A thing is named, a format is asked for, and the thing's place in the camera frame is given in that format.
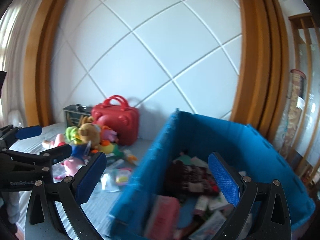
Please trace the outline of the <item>brown teddy bear plush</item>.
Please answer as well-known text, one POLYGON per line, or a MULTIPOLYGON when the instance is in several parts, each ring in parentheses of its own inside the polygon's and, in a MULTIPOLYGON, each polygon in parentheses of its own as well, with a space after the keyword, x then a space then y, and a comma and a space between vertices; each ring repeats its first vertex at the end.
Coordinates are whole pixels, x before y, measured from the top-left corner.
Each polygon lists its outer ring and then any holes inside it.
POLYGON ((98 149, 100 145, 100 128, 93 123, 92 116, 84 116, 78 129, 78 135, 84 144, 91 142, 91 148, 98 149))

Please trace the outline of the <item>pink pig plush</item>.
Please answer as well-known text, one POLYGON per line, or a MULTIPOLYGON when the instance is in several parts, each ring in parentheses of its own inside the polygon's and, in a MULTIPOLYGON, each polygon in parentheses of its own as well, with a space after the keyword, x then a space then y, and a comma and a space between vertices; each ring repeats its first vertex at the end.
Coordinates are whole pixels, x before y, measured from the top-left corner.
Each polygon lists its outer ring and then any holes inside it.
POLYGON ((62 146, 62 145, 65 145, 66 142, 65 142, 65 137, 63 134, 58 134, 56 136, 56 138, 52 141, 48 141, 48 140, 45 140, 42 142, 42 146, 44 149, 46 150, 49 150, 49 149, 52 149, 52 148, 56 148, 56 147, 59 147, 59 146, 62 146))

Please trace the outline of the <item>blue bristle brush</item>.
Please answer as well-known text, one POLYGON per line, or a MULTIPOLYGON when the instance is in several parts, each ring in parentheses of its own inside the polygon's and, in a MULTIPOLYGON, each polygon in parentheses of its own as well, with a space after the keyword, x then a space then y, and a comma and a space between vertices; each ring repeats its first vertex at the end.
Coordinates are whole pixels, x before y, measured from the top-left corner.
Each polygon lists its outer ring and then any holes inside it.
POLYGON ((71 157, 80 159, 82 162, 88 157, 88 154, 91 150, 91 143, 72 145, 71 157))

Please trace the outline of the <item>green frog plush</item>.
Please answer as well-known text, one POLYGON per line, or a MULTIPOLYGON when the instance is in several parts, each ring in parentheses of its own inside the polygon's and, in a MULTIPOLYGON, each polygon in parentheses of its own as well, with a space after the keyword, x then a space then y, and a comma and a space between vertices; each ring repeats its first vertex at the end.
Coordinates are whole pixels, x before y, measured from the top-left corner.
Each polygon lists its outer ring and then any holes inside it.
POLYGON ((69 126, 66 128, 66 138, 69 142, 80 144, 81 139, 78 133, 79 128, 76 126, 69 126))

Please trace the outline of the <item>blue plastic storage crate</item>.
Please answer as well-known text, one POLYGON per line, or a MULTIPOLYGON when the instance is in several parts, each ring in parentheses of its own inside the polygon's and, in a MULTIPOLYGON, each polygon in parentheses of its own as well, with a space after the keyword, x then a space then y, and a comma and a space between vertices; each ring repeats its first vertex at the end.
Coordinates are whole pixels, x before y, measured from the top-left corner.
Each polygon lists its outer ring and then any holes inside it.
POLYGON ((173 113, 148 149, 112 208, 110 237, 142 239, 153 202, 163 188, 165 174, 182 150, 209 164, 223 194, 233 204, 240 190, 226 167, 245 171, 256 183, 281 183, 296 230, 309 220, 315 203, 287 161, 252 126, 191 114, 173 113))

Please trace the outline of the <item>white sachet packet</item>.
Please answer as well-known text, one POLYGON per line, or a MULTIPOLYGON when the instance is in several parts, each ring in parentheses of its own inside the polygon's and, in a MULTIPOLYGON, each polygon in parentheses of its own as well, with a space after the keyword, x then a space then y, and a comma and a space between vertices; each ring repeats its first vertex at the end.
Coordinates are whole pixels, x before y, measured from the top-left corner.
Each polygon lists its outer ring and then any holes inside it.
POLYGON ((114 192, 119 192, 120 188, 116 184, 112 174, 110 173, 104 173, 101 178, 101 189, 103 191, 109 192, 109 193, 114 193, 114 192))

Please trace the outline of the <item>colourful parrot plush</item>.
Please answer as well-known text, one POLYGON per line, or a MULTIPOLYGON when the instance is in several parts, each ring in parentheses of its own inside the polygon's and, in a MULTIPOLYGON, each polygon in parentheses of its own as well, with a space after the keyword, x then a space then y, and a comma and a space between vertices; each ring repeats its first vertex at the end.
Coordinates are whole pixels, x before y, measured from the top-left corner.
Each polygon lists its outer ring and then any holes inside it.
POLYGON ((91 149, 91 153, 95 154, 103 152, 106 155, 114 155, 117 158, 124 159, 124 153, 120 151, 118 146, 117 132, 108 126, 100 127, 100 142, 96 148, 91 149))

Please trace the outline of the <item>colourful pad pack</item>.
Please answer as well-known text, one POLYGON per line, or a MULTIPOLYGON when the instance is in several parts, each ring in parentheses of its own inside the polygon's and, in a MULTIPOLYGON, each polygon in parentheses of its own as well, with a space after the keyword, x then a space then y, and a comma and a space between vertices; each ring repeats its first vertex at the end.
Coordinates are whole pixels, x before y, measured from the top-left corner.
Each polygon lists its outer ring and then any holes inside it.
POLYGON ((115 182, 118 186, 124 186, 129 182, 131 178, 132 169, 131 168, 118 168, 115 170, 115 182))

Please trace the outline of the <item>maroon printed cloth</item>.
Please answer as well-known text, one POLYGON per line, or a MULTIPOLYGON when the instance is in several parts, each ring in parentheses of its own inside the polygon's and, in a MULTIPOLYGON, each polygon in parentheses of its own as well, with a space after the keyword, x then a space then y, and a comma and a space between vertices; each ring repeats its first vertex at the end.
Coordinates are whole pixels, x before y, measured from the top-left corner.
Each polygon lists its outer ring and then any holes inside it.
POLYGON ((214 177, 207 171, 206 167, 185 165, 181 161, 172 163, 166 171, 162 194, 164 196, 217 197, 220 189, 214 177))

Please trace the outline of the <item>small white duck toy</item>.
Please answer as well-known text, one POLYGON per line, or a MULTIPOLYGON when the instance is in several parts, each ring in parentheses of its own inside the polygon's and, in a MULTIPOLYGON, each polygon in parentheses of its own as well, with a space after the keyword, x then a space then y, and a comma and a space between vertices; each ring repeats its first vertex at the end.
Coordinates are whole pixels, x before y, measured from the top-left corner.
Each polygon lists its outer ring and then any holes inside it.
POLYGON ((127 162, 131 163, 132 165, 137 164, 138 158, 132 154, 130 150, 124 150, 123 153, 127 162))

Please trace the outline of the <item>red hard carry case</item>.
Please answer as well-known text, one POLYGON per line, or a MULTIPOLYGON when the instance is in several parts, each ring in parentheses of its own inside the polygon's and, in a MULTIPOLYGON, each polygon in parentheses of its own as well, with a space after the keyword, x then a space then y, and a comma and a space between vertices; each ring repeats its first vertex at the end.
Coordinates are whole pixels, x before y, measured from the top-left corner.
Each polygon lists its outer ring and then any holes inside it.
POLYGON ((120 145, 130 146, 136 142, 139 130, 139 110, 131 107, 120 95, 113 95, 91 110, 94 124, 108 126, 117 132, 120 145))

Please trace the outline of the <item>pink floral tissue pack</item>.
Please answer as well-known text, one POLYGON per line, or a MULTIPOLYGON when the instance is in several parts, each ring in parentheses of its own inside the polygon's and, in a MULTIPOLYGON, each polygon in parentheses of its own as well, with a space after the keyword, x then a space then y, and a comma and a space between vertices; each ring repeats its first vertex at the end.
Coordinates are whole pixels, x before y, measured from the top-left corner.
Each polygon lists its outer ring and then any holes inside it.
POLYGON ((157 196, 144 230, 144 237, 148 239, 173 239, 179 213, 178 199, 157 196))

